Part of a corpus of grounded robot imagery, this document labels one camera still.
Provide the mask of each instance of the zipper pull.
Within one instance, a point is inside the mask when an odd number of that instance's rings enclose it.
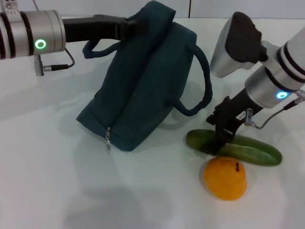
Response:
[[[111,128],[107,127],[106,140],[107,140],[107,148],[108,148],[108,150],[110,150],[110,131],[111,131]]]

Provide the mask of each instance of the orange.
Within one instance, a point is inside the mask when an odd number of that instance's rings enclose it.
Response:
[[[244,166],[231,157],[210,160],[204,169],[203,178],[209,190],[220,199],[238,199],[247,189]]]

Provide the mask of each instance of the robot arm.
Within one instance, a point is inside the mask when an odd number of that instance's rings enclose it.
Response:
[[[34,55],[36,71],[39,68],[42,71],[39,55],[62,52],[67,42],[100,39],[124,41],[143,32],[146,27],[137,21],[106,15],[62,19],[56,10],[22,12],[19,11],[17,0],[0,2],[0,59]],[[59,70],[68,65],[54,66]]]
[[[250,69],[258,61],[263,65],[246,80],[237,96],[226,97],[207,118],[216,130],[215,138],[204,147],[208,153],[214,154],[231,142],[244,123],[260,129],[251,118],[262,109],[276,106],[292,93],[299,98],[282,110],[305,99],[300,90],[305,83],[305,28],[282,47],[262,42],[261,37],[251,19],[240,12],[234,13],[219,36],[211,62],[211,71],[217,77],[239,68]]]

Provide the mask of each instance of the cucumber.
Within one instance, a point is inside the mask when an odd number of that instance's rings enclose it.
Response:
[[[186,143],[189,147],[201,151],[204,144],[214,137],[213,130],[192,130],[187,133]],[[237,160],[261,166],[277,166],[283,156],[276,148],[249,137],[236,135],[231,143],[221,148],[216,156],[229,156]]]

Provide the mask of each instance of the fabric bag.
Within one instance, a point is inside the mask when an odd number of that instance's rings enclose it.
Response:
[[[118,42],[101,52],[98,42],[83,49],[86,59],[116,55],[101,89],[77,120],[122,151],[134,150],[175,107],[193,116],[212,99],[209,63],[196,46],[197,35],[174,23],[175,11],[151,1],[129,20],[145,21],[148,31]],[[201,64],[205,79],[203,100],[188,110],[179,100],[183,94],[193,56]]]

